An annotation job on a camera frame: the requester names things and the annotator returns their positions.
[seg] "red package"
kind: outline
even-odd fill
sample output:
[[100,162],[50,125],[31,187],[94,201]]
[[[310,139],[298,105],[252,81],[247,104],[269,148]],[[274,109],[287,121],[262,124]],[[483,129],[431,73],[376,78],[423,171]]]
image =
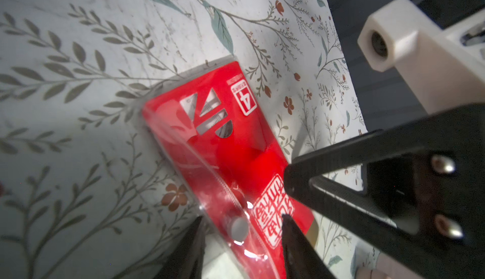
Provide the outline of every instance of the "red package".
[[285,278],[281,214],[313,215],[283,188],[288,165],[237,62],[148,101],[143,116],[252,278]]

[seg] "red and white stamp logo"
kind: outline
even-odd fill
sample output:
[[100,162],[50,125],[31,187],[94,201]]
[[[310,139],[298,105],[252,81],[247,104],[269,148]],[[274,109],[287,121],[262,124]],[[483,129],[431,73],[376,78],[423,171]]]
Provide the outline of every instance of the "red and white stamp logo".
[[281,214],[293,215],[294,211],[295,208],[283,187],[283,180],[276,174],[253,208],[258,227],[272,248],[276,248],[281,241]]
[[243,114],[247,116],[256,109],[256,100],[244,79],[235,83],[231,91]]

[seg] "brown flower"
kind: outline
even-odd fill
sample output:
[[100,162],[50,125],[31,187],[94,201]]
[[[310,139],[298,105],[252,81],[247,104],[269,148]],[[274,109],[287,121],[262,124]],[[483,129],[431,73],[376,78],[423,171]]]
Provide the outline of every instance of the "brown flower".
[[276,0],[275,6],[278,13],[282,16],[285,9],[283,8],[283,5],[281,4],[281,2],[279,2],[279,0]]
[[288,114],[292,114],[292,110],[295,108],[293,106],[293,101],[291,98],[289,98],[288,96],[285,97],[285,102],[283,102],[283,106],[286,107],[288,109]]
[[161,204],[163,206],[168,205],[169,211],[173,212],[179,207],[179,205],[184,206],[187,204],[188,198],[187,195],[184,194],[187,191],[185,185],[181,185],[179,188],[177,188],[176,185],[169,184],[165,190],[168,193],[166,193],[161,199]]
[[271,89],[269,86],[264,86],[264,93],[266,94],[266,96],[271,98]]

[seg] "table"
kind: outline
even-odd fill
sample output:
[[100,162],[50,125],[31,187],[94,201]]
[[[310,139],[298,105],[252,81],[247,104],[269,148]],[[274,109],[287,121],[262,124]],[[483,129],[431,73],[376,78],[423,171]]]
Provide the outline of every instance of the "table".
[[[326,0],[1,7],[4,277],[151,278],[160,269],[197,204],[137,103],[195,66],[237,58],[289,161],[367,132]],[[362,188],[359,166],[330,178]],[[315,216],[316,249],[339,278],[373,263],[377,251],[358,246],[353,259],[357,238]],[[205,277],[226,259],[217,246],[211,253]]]

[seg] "dark gray floor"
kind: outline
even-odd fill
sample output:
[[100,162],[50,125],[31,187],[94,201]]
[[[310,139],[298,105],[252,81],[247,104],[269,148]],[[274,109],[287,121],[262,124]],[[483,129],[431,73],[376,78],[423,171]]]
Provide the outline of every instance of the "dark gray floor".
[[328,0],[355,92],[369,131],[387,129],[426,115],[397,70],[370,68],[357,45],[367,16],[392,0]]

